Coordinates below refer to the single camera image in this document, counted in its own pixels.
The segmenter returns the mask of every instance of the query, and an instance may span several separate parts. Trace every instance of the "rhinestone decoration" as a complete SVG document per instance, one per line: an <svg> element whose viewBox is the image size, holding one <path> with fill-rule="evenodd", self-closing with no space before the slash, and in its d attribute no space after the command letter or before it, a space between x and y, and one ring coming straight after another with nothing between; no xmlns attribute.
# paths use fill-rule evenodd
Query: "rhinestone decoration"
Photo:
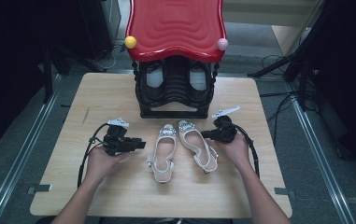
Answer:
<svg viewBox="0 0 356 224"><path fill-rule="evenodd" d="M160 136L172 136L174 137L177 131L174 128L162 128L160 130Z"/></svg>
<svg viewBox="0 0 356 224"><path fill-rule="evenodd" d="M191 122L187 122L187 123L180 124L178 128L180 129L181 132L185 133L187 131L194 130L195 125Z"/></svg>

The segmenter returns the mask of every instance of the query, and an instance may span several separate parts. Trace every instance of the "wooden table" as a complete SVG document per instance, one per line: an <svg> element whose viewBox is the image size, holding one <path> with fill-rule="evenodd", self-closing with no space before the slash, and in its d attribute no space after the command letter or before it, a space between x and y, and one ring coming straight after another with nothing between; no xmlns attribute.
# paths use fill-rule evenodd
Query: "wooden table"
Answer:
<svg viewBox="0 0 356 224"><path fill-rule="evenodd" d="M201 132L215 128L211 114L240 106L229 114L233 123L244 128L253 139L260 160L261 180L288 217L292 208L288 196L277 195L285 188L278 159L265 120L256 83L249 78L218 77L208 119L193 119ZM187 109L178 103L163 110ZM194 162L193 154L177 138L173 159L175 168L166 184L154 179L147 157L153 152L160 128L179 119L142 119L135 97L133 75L86 74L60 133L40 184L52 184L49 192L37 192L31 205L35 216L57 215L77 188L78 168L94 131L110 119L130 123L126 137L146 141L122 161L111 177L96 191L89 216L99 217L250 217L249 202L239 173L219 153L219 167L205 174ZM99 134L103 138L107 128Z"/></svg>

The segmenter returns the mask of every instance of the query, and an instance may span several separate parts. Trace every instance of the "red stool seat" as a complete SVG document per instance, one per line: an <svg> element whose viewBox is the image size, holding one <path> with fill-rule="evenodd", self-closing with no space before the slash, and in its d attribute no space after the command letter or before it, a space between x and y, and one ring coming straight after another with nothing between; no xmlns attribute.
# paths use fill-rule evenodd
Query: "red stool seat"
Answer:
<svg viewBox="0 0 356 224"><path fill-rule="evenodd" d="M149 62L182 55L205 63L221 60L218 41L226 38L222 0L131 0L126 36L134 61Z"/></svg>

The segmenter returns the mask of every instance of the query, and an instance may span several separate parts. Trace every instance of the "pink ball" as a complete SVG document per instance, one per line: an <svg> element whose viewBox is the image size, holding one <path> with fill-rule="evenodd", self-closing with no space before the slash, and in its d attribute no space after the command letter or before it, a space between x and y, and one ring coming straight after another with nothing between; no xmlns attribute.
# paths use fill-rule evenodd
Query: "pink ball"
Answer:
<svg viewBox="0 0 356 224"><path fill-rule="evenodd" d="M226 50L228 47L228 40L226 38L221 38L218 40L219 50Z"/></svg>

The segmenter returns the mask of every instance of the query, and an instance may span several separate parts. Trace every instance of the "white shoe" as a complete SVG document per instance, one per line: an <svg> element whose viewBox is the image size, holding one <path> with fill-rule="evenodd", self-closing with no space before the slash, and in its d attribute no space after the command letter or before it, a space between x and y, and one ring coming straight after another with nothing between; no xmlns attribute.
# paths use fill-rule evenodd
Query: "white shoe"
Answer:
<svg viewBox="0 0 356 224"><path fill-rule="evenodd" d="M176 130L172 124L165 124L155 144L152 158L148 157L148 165L154 172L155 179L160 183L166 183L171 179L176 149Z"/></svg>
<svg viewBox="0 0 356 224"><path fill-rule="evenodd" d="M207 144L195 125L186 120L181 120L178 123L178 129L181 144L195 153L194 160L198 166L205 173L216 170L218 168L218 153Z"/></svg>

